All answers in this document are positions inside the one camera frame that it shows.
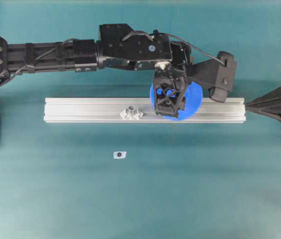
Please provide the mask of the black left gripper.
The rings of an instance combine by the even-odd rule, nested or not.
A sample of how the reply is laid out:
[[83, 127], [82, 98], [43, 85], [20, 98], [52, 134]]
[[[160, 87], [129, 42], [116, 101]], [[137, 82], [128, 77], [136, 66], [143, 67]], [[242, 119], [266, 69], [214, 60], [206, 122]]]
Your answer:
[[157, 115], [178, 117], [186, 105], [188, 80], [185, 68], [171, 63], [156, 64], [153, 79], [154, 110]]

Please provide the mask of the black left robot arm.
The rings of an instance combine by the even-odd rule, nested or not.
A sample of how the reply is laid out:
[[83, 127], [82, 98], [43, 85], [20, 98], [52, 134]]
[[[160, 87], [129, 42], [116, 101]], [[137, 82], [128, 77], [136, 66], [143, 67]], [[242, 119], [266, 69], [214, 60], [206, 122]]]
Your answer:
[[183, 40], [159, 31], [136, 31], [127, 24], [101, 25], [98, 40], [8, 44], [0, 36], [0, 87], [23, 73], [154, 70], [154, 110], [178, 118], [189, 104], [190, 54]]

